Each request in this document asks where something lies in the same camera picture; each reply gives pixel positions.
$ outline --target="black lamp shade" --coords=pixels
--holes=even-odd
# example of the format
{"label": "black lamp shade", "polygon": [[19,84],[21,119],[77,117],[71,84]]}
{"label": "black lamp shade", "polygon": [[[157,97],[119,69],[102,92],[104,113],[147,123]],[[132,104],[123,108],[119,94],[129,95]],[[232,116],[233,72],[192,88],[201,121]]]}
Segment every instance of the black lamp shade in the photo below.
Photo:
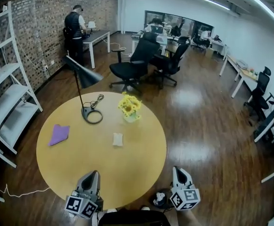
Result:
{"label": "black lamp shade", "polygon": [[63,60],[70,66],[72,70],[75,70],[78,74],[81,87],[83,89],[90,87],[103,79],[103,76],[95,73],[77,63],[74,59],[66,55]]}

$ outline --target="white table lamp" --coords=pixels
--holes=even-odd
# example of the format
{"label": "white table lamp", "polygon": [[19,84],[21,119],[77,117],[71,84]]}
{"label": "white table lamp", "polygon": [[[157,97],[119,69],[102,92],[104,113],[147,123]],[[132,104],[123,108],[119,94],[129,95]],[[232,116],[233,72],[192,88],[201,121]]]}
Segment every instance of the white table lamp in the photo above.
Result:
{"label": "white table lamp", "polygon": [[96,28],[95,22],[94,21],[90,21],[88,24],[88,28],[91,29],[91,34],[93,33],[93,28]]}

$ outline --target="black vest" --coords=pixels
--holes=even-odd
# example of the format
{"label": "black vest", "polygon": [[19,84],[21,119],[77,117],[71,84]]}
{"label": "black vest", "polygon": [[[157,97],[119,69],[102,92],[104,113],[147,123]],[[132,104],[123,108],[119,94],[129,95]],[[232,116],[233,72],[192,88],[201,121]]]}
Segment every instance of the black vest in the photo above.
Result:
{"label": "black vest", "polygon": [[70,28],[72,31],[72,37],[81,37],[80,26],[78,22],[79,14],[77,12],[70,12],[65,18],[65,27]]}

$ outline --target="lamp base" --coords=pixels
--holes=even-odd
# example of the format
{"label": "lamp base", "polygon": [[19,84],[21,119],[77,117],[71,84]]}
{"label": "lamp base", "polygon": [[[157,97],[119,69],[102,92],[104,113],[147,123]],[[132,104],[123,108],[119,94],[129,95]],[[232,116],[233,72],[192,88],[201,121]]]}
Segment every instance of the lamp base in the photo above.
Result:
{"label": "lamp base", "polygon": [[[89,121],[89,120],[88,120],[88,116],[89,116],[91,113],[94,113],[94,112],[99,113],[100,116],[101,116],[101,118],[100,118],[98,121]],[[102,119],[103,119],[103,115],[101,114],[101,112],[98,111],[98,110],[95,110],[95,109],[93,109],[93,108],[91,108],[91,107],[82,107],[82,108],[81,108],[81,115],[82,115],[82,117],[84,118],[84,120],[85,120],[86,122],[88,122],[89,124],[93,124],[93,125],[94,125],[94,124],[98,124],[98,123],[101,122]]]}

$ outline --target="shelf unit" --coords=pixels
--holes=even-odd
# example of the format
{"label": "shelf unit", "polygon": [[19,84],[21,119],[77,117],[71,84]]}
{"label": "shelf unit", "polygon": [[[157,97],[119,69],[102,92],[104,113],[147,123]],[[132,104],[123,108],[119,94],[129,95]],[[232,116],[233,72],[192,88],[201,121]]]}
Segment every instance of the shelf unit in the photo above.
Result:
{"label": "shelf unit", "polygon": [[[8,2],[8,9],[0,13],[0,20],[8,17],[8,29],[10,31],[10,38],[7,39],[8,29],[6,31],[5,40],[1,40],[0,34],[0,49],[3,53],[5,65],[0,68],[0,84],[10,77],[13,84],[4,92],[0,97],[0,141],[10,149],[14,154],[17,151],[14,149],[16,141],[20,137],[22,131],[36,113],[37,110],[43,111],[40,106],[32,88],[28,81],[27,75],[23,68],[23,64],[19,55],[19,51],[16,44],[16,37],[14,33],[12,15],[11,15],[11,2]],[[4,46],[12,43],[17,63],[9,64],[4,54]],[[13,75],[16,69],[20,69],[26,85],[22,85]],[[22,97],[25,93],[28,93],[35,104],[28,103],[23,100]]]}

